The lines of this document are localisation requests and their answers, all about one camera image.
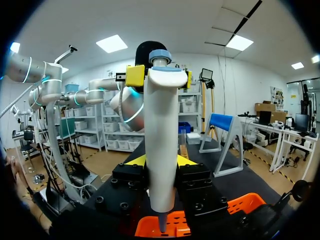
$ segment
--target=ceiling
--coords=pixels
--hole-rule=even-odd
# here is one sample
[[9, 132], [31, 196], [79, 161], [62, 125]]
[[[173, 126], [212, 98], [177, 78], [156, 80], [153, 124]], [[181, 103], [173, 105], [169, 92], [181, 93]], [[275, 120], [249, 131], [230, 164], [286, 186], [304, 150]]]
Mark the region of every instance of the ceiling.
[[[144, 41], [163, 43], [171, 53], [226, 55], [284, 77], [314, 71], [303, 33], [277, 0], [46, 0], [16, 38], [20, 54], [53, 62], [68, 49], [78, 52], [61, 64], [68, 78], [82, 71], [134, 58]], [[239, 28], [248, 16], [246, 23]], [[254, 43], [243, 52], [224, 47], [233, 33]], [[106, 53], [96, 42], [118, 34], [128, 48]], [[304, 68], [291, 65], [302, 62]]]

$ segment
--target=white desk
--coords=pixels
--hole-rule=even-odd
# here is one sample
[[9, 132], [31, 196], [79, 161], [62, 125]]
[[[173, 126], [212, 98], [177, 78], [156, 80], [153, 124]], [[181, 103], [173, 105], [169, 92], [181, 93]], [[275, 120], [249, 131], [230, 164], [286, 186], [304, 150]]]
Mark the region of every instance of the white desk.
[[[296, 142], [293, 142], [295, 140], [293, 138], [301, 138], [301, 139], [309, 140], [311, 142], [311, 148], [305, 147], [305, 146], [302, 146], [302, 145], [300, 145], [300, 144], [298, 144]], [[310, 136], [302, 137], [302, 136], [300, 136], [298, 134], [297, 131], [294, 131], [294, 130], [289, 130], [289, 129], [283, 130], [283, 140], [282, 140], [282, 143], [281, 143], [280, 152], [279, 152], [279, 155], [277, 157], [277, 160], [276, 160], [276, 163], [274, 165], [274, 169], [273, 169], [272, 173], [275, 173], [277, 170], [279, 170], [280, 168], [282, 168], [285, 165], [286, 159], [287, 159], [288, 154], [290, 152], [290, 146], [293, 145], [293, 146], [299, 147], [301, 149], [307, 150], [307, 151], [309, 151], [311, 153], [311, 155], [309, 157], [309, 160], [308, 160], [308, 164], [307, 164], [307, 166], [305, 168], [305, 171], [304, 171], [304, 174], [303, 174], [303, 176], [301, 178], [302, 180], [305, 179], [305, 177], [307, 175], [307, 172], [309, 170], [310, 164], [312, 162], [314, 153], [315, 153], [315, 149], [316, 149], [316, 145], [317, 145], [318, 139], [319, 139], [319, 133], [317, 133], [316, 137], [313, 138], [313, 137], [310, 137]], [[283, 158], [284, 144], [289, 144], [289, 146], [288, 146], [286, 154], [285, 154], [285, 156]]]
[[252, 126], [252, 127], [257, 128], [257, 129], [261, 129], [261, 130], [264, 130], [264, 131], [267, 131], [267, 132], [272, 132], [272, 133], [279, 134], [279, 137], [278, 137], [278, 140], [277, 140], [277, 143], [276, 143], [275, 152], [270, 151], [269, 149], [266, 149], [266, 148], [264, 148], [264, 147], [262, 147], [262, 146], [260, 146], [258, 144], [255, 144], [252, 141], [247, 141], [248, 143], [251, 143], [256, 148], [258, 148], [258, 149], [266, 152], [267, 154], [270, 154], [270, 155], [273, 156], [271, 167], [269, 169], [269, 171], [272, 172], [274, 170], [275, 164], [276, 164], [277, 159], [278, 159], [279, 148], [280, 148], [280, 145], [282, 143], [284, 130], [283, 129], [279, 129], [278, 127], [266, 126], [266, 125], [261, 125], [261, 124], [258, 124], [258, 123], [254, 123], [255, 118], [252, 118], [252, 117], [241, 117], [240, 120], [241, 120], [241, 123], [244, 125], [244, 131], [246, 130], [246, 128], [248, 126]]

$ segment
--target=laptop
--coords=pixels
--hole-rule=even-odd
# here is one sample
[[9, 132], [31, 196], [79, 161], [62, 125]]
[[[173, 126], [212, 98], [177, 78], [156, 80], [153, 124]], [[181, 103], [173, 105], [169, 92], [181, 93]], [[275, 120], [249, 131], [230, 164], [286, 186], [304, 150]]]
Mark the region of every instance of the laptop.
[[259, 121], [255, 121], [255, 124], [268, 126], [271, 120], [271, 111], [260, 111]]

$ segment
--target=ceiling light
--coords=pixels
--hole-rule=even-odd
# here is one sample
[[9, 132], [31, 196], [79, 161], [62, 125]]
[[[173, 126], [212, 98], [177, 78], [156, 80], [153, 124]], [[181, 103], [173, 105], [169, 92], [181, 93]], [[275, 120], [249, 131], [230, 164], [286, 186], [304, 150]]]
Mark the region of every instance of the ceiling light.
[[320, 61], [320, 55], [315, 55], [313, 58], [311, 58], [311, 61], [313, 64]]
[[68, 71], [69, 71], [69, 68], [62, 67], [62, 74], [64, 74], [65, 72], [68, 72]]
[[19, 52], [19, 48], [20, 48], [20, 43], [18, 43], [18, 42], [13, 42], [12, 44], [11, 44], [11, 47], [10, 47], [10, 50], [12, 51], [12, 52], [14, 52], [14, 53], [18, 53]]
[[105, 50], [108, 54], [109, 53], [113, 53], [115, 51], [119, 51], [119, 50], [128, 48], [128, 46], [121, 39], [121, 37], [119, 37], [119, 35], [114, 35], [114, 36], [111, 36], [111, 37], [107, 37], [105, 39], [97, 41], [96, 44], [100, 48]]
[[249, 39], [246, 39], [246, 38], [244, 38], [242, 36], [235, 35], [229, 41], [229, 43], [226, 45], [226, 47], [227, 48], [231, 48], [231, 49], [237, 49], [239, 51], [243, 51], [253, 43], [254, 42], [249, 40]]
[[304, 68], [305, 66], [302, 64], [302, 62], [297, 62], [297, 63], [295, 63], [295, 64], [292, 64], [291, 65], [295, 70], [297, 70], [297, 69], [302, 69], [302, 68]]

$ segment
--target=white wall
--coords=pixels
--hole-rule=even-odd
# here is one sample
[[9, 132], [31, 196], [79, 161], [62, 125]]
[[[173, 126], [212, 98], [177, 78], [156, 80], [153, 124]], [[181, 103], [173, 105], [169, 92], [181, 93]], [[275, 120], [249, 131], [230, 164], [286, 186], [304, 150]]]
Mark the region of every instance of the white wall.
[[296, 81], [302, 81], [302, 80], [308, 80], [308, 79], [314, 79], [314, 78], [320, 78], [320, 71], [310, 71], [304, 74], [299, 74], [291, 77], [286, 78], [287, 83], [292, 83]]
[[[212, 79], [215, 83], [214, 100], [215, 112], [224, 113], [224, 90], [222, 75], [225, 79], [225, 114], [235, 115], [246, 111], [254, 113], [255, 103], [263, 100], [270, 100], [270, 86], [280, 88], [286, 93], [287, 85], [284, 78], [248, 62], [226, 58], [226, 78], [225, 59], [220, 58], [221, 70], [217, 56], [204, 54], [176, 53], [172, 55], [174, 63], [186, 65], [192, 71], [193, 79], [197, 80], [202, 68], [213, 70]], [[108, 77], [109, 71], [124, 72], [126, 65], [133, 65], [134, 59], [114, 62], [103, 66], [95, 67], [76, 76], [63, 81], [63, 85], [74, 83], [79, 84], [79, 89], [88, 87], [88, 82], [94, 78]], [[211, 111], [210, 90], [206, 92], [206, 116]]]
[[[0, 94], [1, 94], [1, 112], [12, 103], [20, 94], [22, 94], [31, 84], [30, 83], [18, 83], [10, 80], [8, 77], [4, 77], [0, 81]], [[25, 111], [29, 109], [28, 103], [29, 93], [27, 92], [15, 105], [19, 110]], [[19, 131], [20, 124], [15, 119], [14, 115], [8, 110], [5, 115], [0, 119], [0, 136], [3, 143], [3, 146], [6, 149], [14, 148], [14, 141], [12, 140], [13, 130]]]
[[[222, 75], [225, 79], [225, 114], [236, 115], [249, 111], [254, 114], [255, 103], [261, 103], [263, 100], [271, 100], [270, 87], [277, 87], [284, 92], [284, 109], [287, 109], [287, 85], [286, 80], [272, 71], [260, 66], [253, 65], [248, 62], [226, 58], [226, 77], [225, 77], [225, 59], [220, 57], [220, 65], [218, 57], [205, 54], [189, 54], [176, 53], [172, 54], [174, 63], [186, 65], [192, 71], [193, 79], [197, 80], [202, 68], [213, 70], [214, 89], [214, 106], [215, 112], [224, 113], [224, 88]], [[88, 87], [90, 80], [95, 78], [107, 78], [109, 71], [113, 74], [116, 72], [124, 72], [127, 65], [134, 65], [134, 59], [114, 62], [99, 67], [86, 70], [76, 76], [64, 79], [62, 81], [62, 89], [66, 84], [79, 84], [79, 89]], [[20, 93], [29, 85], [14, 83], [9, 79], [5, 79], [1, 88], [1, 109], [3, 110], [10, 102], [12, 102]], [[25, 95], [17, 106], [24, 108], [23, 100], [26, 100], [28, 94]], [[210, 90], [206, 92], [206, 118], [211, 112]], [[14, 144], [11, 139], [13, 130], [18, 130], [19, 125], [15, 121], [11, 113], [7, 113], [1, 120], [1, 138], [6, 148], [13, 148]]]

